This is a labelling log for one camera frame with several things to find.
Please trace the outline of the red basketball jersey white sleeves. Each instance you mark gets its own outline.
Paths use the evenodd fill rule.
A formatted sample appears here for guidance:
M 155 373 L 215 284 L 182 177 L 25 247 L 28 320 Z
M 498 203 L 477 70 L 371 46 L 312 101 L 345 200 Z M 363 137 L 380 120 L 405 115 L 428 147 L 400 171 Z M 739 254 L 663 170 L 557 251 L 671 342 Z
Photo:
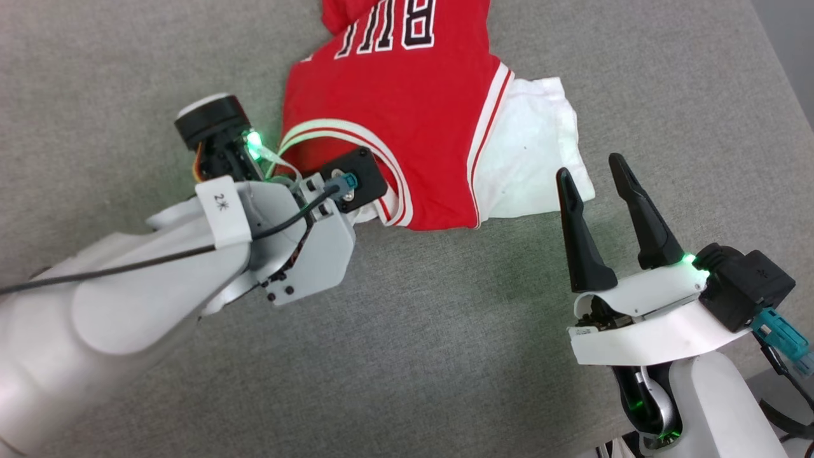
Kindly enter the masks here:
M 291 67 L 272 177 L 370 150 L 387 183 L 352 212 L 413 231 L 557 212 L 565 168 L 595 197 L 557 76 L 518 78 L 490 49 L 490 0 L 322 0 L 331 39 Z

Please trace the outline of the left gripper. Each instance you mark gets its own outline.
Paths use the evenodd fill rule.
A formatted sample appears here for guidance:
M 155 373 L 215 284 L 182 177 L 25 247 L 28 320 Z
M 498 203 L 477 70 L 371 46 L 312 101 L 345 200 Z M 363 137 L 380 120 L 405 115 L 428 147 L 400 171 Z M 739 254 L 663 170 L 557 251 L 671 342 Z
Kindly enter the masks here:
M 224 307 L 256 288 L 274 305 L 287 305 L 343 280 L 355 233 L 332 197 L 331 179 L 303 177 L 266 147 L 234 95 L 192 102 L 174 125 L 195 154 L 197 182 L 235 180 L 252 232 L 245 272 L 210 307 Z

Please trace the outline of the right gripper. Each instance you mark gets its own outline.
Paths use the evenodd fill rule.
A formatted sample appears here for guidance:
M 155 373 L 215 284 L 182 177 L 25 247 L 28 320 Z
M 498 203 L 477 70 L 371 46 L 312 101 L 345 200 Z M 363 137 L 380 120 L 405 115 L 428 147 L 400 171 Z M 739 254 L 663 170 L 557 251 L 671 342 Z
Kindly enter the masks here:
M 622 154 L 610 154 L 609 166 L 628 206 L 638 263 L 650 271 L 618 283 L 588 229 L 572 174 L 558 169 L 570 287 L 580 293 L 574 313 L 582 323 L 568 330 L 577 362 L 614 371 L 640 454 L 754 453 L 755 398 L 720 351 L 747 330 L 732 333 L 701 304 L 708 273 L 683 261 L 683 248 Z

